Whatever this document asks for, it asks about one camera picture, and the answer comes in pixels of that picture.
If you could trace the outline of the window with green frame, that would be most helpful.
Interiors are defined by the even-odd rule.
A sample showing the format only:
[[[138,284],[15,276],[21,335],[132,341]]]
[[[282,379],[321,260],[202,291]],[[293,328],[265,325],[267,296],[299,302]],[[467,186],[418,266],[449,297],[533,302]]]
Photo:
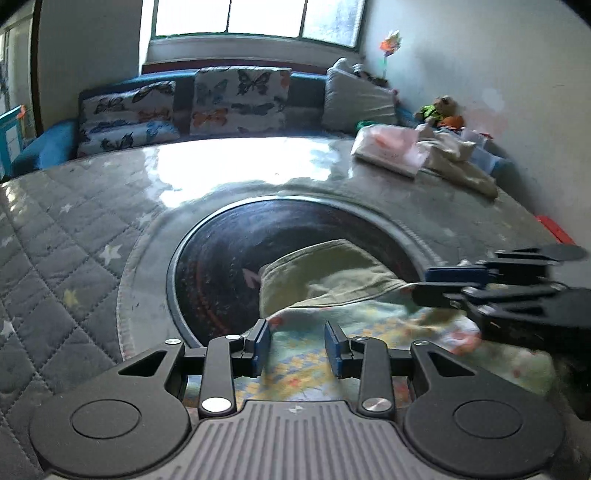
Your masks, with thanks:
[[[156,1],[154,38],[246,35],[311,40],[356,48],[363,0],[187,0]]]

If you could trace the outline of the quilted grey star table cover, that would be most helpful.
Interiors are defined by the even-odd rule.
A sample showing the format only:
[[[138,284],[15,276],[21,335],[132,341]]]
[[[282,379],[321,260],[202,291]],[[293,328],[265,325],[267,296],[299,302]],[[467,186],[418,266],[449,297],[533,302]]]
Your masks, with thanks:
[[[586,479],[590,419],[426,338],[391,348],[396,415],[348,400],[249,399],[197,411],[207,344],[166,299],[183,237],[246,199],[365,207],[433,267],[556,243],[506,194],[421,170],[407,179],[348,140],[201,140],[90,156],[1,188],[1,475],[5,479]]]

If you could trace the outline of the colourful pinwheel toy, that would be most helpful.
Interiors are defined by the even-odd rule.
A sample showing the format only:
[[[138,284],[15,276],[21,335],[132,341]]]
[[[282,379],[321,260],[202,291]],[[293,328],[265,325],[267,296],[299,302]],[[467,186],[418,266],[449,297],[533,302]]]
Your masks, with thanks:
[[[380,50],[382,52],[382,77],[387,78],[388,73],[388,59],[393,56],[401,47],[402,36],[399,30],[391,31],[388,36],[381,42]]]

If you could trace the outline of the teddy bear plush toy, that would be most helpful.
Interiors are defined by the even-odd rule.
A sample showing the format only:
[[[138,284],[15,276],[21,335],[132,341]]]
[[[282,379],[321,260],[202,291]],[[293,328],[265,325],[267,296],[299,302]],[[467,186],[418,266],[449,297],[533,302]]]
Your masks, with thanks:
[[[464,118],[458,114],[458,104],[449,95],[437,97],[431,104],[414,113],[414,119],[432,128],[460,130],[465,126]]]

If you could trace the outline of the right butterfly print cushion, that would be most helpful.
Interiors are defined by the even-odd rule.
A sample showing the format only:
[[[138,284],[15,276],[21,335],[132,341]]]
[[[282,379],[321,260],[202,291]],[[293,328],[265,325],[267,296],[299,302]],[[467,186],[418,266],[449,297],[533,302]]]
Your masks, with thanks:
[[[283,131],[290,76],[290,69],[276,67],[197,70],[190,134],[204,138]]]

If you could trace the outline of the beige crumpled garment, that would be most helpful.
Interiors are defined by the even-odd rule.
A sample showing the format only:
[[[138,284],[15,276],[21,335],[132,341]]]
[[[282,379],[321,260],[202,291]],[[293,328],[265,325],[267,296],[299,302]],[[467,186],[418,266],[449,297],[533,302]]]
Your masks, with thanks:
[[[489,199],[498,197],[495,180],[470,161],[476,148],[474,142],[461,140],[452,133],[436,131],[428,124],[420,124],[415,131],[418,133],[417,148],[425,155],[424,169]]]

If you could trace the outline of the red plastic stool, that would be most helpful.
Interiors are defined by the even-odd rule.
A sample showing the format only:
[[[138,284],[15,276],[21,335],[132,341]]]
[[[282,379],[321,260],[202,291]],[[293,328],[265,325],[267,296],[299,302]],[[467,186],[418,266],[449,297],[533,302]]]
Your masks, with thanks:
[[[537,215],[536,220],[561,244],[575,245],[573,238],[552,218]]]

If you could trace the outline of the blue sofa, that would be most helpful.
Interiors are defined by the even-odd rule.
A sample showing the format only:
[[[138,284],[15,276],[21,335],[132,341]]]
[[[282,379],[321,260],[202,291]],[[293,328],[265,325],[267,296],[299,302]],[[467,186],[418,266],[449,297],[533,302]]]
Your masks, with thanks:
[[[173,70],[150,73],[124,81],[83,90],[78,101],[92,97],[122,94],[148,84],[173,81],[174,124],[180,133],[181,141],[189,141],[189,116],[194,93],[194,70]],[[290,76],[290,90],[287,96],[286,127],[277,131],[277,136],[332,136],[342,137],[345,131],[328,130],[322,126],[325,107],[325,75],[294,71]],[[20,153],[13,163],[13,177],[63,164],[78,157],[81,133],[78,118],[66,119],[45,130],[37,139]]]

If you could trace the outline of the colourful patterned baby garment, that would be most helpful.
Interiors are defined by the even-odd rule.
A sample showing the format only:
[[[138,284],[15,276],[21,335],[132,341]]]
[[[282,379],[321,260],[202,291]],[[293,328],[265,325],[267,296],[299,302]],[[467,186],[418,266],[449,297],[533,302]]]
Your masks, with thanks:
[[[349,337],[375,337],[391,348],[407,349],[426,338],[539,395],[554,383],[548,354],[485,342],[462,312],[416,305],[410,283],[349,241],[288,253],[264,265],[259,277],[259,315],[270,323],[270,357],[262,375],[236,381],[240,402],[356,402],[358,380],[339,380],[329,367],[324,344],[328,321]]]

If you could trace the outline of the pink folded garment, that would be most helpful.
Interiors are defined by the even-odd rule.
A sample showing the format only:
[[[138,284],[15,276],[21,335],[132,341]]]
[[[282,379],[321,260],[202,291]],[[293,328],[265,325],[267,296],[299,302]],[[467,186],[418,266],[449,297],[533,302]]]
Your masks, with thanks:
[[[360,128],[351,155],[377,167],[414,179],[427,154],[418,147],[419,132],[394,125]]]

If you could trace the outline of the blue small cabinet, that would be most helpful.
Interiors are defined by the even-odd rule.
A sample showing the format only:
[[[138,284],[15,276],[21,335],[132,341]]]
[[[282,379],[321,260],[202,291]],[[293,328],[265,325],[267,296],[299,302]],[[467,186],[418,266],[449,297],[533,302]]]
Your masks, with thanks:
[[[22,120],[24,105],[19,105],[0,116],[1,178],[13,175],[13,163],[23,150]]]

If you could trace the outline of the green plastic basin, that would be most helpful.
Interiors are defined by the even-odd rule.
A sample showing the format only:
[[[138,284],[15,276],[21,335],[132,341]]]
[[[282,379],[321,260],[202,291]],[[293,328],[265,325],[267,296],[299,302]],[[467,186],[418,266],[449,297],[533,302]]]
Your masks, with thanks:
[[[372,121],[372,120],[363,120],[363,121],[356,123],[356,131],[359,132],[360,129],[363,129],[365,127],[375,126],[375,125],[381,125],[381,122]]]

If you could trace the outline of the butterfly print cushion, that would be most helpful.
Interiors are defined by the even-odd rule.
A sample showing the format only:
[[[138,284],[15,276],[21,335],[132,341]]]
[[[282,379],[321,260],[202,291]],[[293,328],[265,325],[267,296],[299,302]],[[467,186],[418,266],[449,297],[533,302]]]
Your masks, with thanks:
[[[276,67],[197,70],[190,134],[204,138],[283,131],[290,76],[290,69]]]
[[[176,83],[160,81],[122,93],[81,102],[78,120],[80,157],[176,141]]]

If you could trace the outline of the grey plain pillow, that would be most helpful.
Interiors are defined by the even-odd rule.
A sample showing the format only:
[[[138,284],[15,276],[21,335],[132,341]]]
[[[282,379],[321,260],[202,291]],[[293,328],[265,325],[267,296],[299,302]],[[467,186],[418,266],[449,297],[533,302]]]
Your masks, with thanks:
[[[360,122],[395,125],[394,91],[356,76],[353,65],[341,58],[327,70],[322,125],[355,135]]]

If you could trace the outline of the left butterfly print cushion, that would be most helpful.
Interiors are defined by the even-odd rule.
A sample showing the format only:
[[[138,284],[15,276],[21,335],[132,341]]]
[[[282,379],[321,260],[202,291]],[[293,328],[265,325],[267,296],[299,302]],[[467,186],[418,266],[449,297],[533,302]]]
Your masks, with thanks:
[[[176,141],[176,83],[160,81],[122,93],[81,102],[78,120],[80,157]]]

